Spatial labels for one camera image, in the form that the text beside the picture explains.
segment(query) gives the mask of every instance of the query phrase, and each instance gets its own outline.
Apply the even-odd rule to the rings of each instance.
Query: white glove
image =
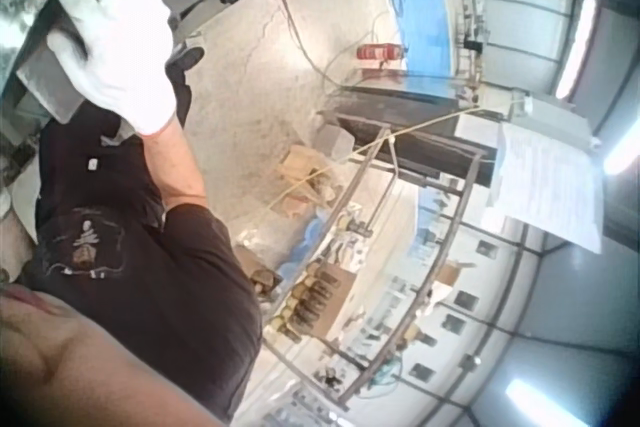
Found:
[[[171,120],[176,98],[165,74],[173,49],[162,0],[60,0],[78,29],[52,30],[47,44],[74,87],[99,107],[152,135]]]

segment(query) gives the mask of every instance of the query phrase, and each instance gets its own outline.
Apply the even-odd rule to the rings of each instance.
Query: floor crack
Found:
[[[280,9],[276,9],[273,12],[273,14],[271,15],[271,17],[269,18],[269,20],[267,20],[264,23],[264,25],[262,26],[262,34],[260,35],[260,38],[258,39],[258,42],[256,42],[256,45],[254,45],[253,48],[249,51],[249,55],[247,55],[247,60],[244,63],[244,69],[242,70],[243,76],[247,75],[247,69],[249,68],[249,63],[251,63],[251,60],[253,59],[253,56],[257,52],[258,48],[260,47],[260,45],[262,44],[264,39],[266,39],[266,37],[267,37],[267,29],[273,23],[273,21],[276,19],[276,15],[278,15],[279,13],[281,13]]]

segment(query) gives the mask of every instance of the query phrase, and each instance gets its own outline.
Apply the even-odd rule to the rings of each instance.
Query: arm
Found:
[[[181,204],[207,207],[204,180],[178,119],[174,116],[163,130],[142,137],[142,142],[147,167],[166,209]]]
[[[36,425],[222,425],[105,330],[51,296],[4,287],[0,331],[3,396]]]

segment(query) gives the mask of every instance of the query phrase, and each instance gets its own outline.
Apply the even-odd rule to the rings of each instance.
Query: red fire extinguisher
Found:
[[[408,49],[400,44],[362,44],[358,46],[356,57],[360,60],[379,60],[384,63],[404,59],[407,51]]]

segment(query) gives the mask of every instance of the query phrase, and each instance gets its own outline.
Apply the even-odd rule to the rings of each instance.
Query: concrete floor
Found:
[[[288,3],[309,56],[322,70],[330,64],[327,74],[336,81],[364,66],[355,49],[372,30],[381,42],[397,33],[387,0]],[[321,125],[316,112],[335,87],[304,58],[279,0],[242,0],[201,33],[207,55],[188,75],[194,101],[186,132],[214,212],[232,238],[249,235],[270,249],[281,245],[262,252],[275,261],[298,232],[265,212],[288,186],[274,168],[291,144],[312,141]]]

